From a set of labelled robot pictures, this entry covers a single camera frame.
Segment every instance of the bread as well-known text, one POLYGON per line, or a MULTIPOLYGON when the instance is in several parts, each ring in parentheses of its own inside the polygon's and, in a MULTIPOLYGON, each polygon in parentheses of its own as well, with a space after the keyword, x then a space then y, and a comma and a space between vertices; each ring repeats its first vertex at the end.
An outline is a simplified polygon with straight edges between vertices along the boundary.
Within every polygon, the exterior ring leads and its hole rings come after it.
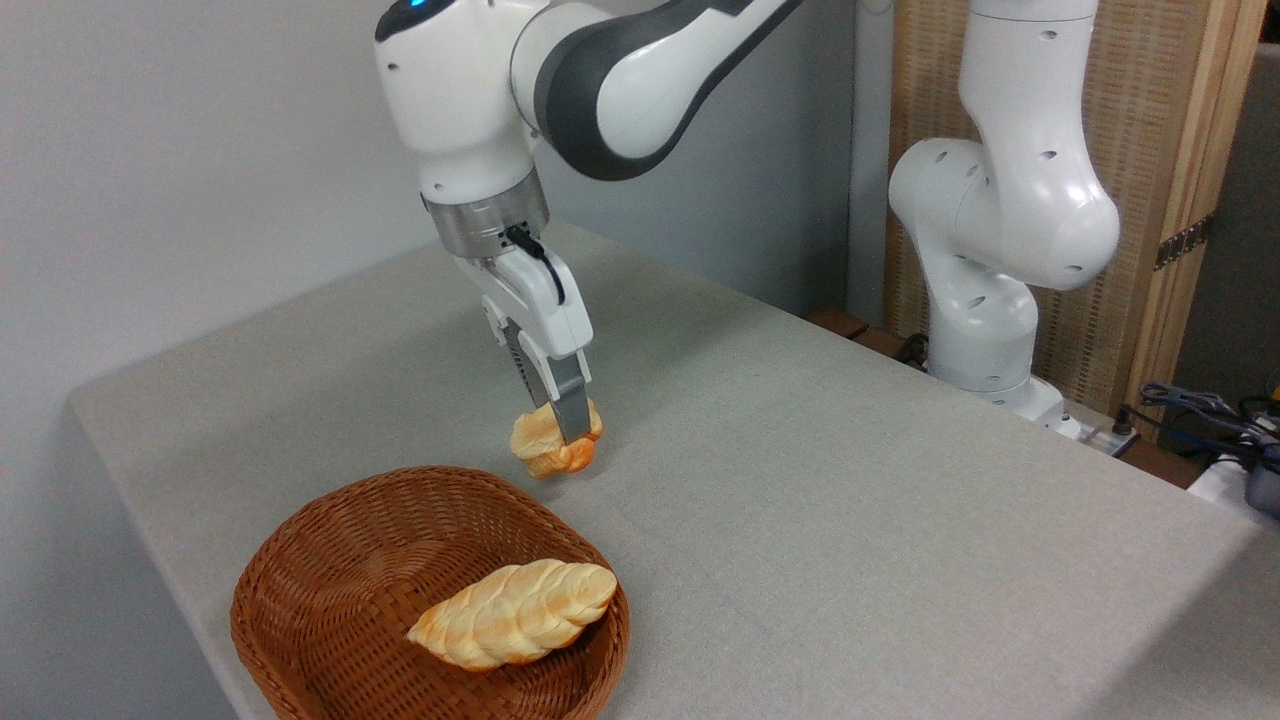
POLYGON ((604 433, 604 423, 595 411, 595 401, 588 400, 591 432, 571 445, 564 443, 556 413, 548 402, 516 420, 511 430, 511 451, 525 461, 529 474, 541 480, 559 473, 577 473, 595 457, 595 441, 604 433))
POLYGON ((406 638, 472 673, 524 665, 573 644, 617 589, 618 579, 599 565, 507 565, 424 612, 406 638))

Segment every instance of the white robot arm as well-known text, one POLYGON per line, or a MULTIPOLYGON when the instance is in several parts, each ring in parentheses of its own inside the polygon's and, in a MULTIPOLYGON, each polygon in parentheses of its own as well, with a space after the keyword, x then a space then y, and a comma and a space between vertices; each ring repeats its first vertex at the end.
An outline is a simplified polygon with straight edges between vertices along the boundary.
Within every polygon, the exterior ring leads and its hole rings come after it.
POLYGON ((397 0, 376 31, 383 90, 444 247, 566 441, 589 428, 593 329, 532 149, 628 179, 678 142, 707 95, 800 0, 672 0, 614 18, 582 3, 397 0))
POLYGON ((960 100, 982 143, 919 142, 890 181, 928 284, 929 374, 1066 434, 1061 393, 1030 375, 1039 318, 1025 283, 1080 287, 1119 241, 1080 119, 1096 12, 972 0, 960 100))

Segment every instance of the wicker basket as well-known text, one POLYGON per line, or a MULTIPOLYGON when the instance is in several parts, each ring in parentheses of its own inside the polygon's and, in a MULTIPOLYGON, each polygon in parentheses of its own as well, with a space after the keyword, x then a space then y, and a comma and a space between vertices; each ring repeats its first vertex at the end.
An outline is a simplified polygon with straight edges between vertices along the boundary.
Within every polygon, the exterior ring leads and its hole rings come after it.
POLYGON ((499 478, 397 470, 307 503, 268 538, 236 587, 232 638, 280 717, 595 717, 630 639, 621 588, 577 643, 525 666, 472 674, 404 639, 428 607, 541 557, 608 566, 499 478))

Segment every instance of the gray tabletop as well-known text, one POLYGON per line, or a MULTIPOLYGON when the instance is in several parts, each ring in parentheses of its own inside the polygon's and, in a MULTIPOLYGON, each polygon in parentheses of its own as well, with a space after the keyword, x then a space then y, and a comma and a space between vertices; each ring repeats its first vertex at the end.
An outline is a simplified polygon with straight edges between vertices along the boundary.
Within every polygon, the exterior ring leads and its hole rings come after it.
POLYGON ((489 470, 617 569, 607 717, 1280 716, 1280 542, 791 315, 566 224, 595 464, 538 483, 527 396, 439 249, 87 386, 72 407, 243 717, 232 589, 308 500, 489 470))

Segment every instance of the cable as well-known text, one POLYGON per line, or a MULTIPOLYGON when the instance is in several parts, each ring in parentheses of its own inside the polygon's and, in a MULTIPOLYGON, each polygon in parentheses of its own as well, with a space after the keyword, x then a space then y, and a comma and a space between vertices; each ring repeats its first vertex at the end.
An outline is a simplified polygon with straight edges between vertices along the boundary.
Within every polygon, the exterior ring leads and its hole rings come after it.
MULTIPOLYGON (((1261 415, 1261 414, 1280 418, 1280 402, 1276 402, 1275 398, 1265 395, 1247 395, 1242 397, 1239 402, 1235 404, 1235 407, 1236 410, 1239 410, 1242 418, 1253 418, 1254 415, 1261 415), (1249 405, 1254 404, 1266 405, 1266 410, 1249 410, 1249 405)), ((1280 433, 1277 433, 1276 430, 1266 428, 1262 424, 1256 423, 1253 420, 1249 421, 1266 430, 1266 433, 1270 434, 1271 437, 1280 439, 1280 433)))
POLYGON ((1272 473, 1280 473, 1280 462, 1276 462, 1272 456, 1266 454, 1266 450, 1262 447, 1262 443, 1258 442, 1257 438, 1247 437, 1242 438, 1242 441, 1236 445, 1228 445, 1187 434, 1176 428, 1170 427, 1166 423, 1161 423, 1160 420, 1156 420, 1155 418, 1151 418, 1149 415, 1140 413, 1137 407, 1133 407, 1132 405, 1121 405, 1120 410, 1121 414, 1125 415, 1125 419, 1128 419, 1132 415, 1152 427, 1160 428, 1161 430, 1181 441, 1217 451, 1221 455, 1230 455, 1245 462, 1249 462, 1249 465, 1245 466, 1245 469, 1251 469, 1254 465, 1262 465, 1263 468, 1271 470, 1272 473))
POLYGON ((902 342, 902 347, 897 350, 893 355, 893 360, 899 363, 915 363, 919 366, 924 366, 925 360, 929 357, 929 336, 924 333, 914 333, 911 337, 902 342))
POLYGON ((1192 392, 1180 387, 1151 382, 1142 386, 1140 393, 1142 404, 1148 407, 1179 407, 1194 413, 1211 425, 1233 433, 1245 434, 1254 439, 1262 439, 1267 436, 1280 439, 1280 434, 1253 421, 1248 414, 1243 411, 1238 413, 1221 396, 1211 392, 1192 392))
POLYGON ((552 279, 556 282, 556 292, 559 295, 559 302, 557 305, 564 305, 564 284, 561 283, 559 273, 552 266, 550 258, 547 256, 547 249, 543 243, 534 240, 534 236, 529 232, 529 223, 521 223, 518 225, 511 225, 507 228, 507 237, 516 243, 517 247, 527 252, 534 260, 541 260, 543 265, 547 265, 547 272, 552 274, 552 279))

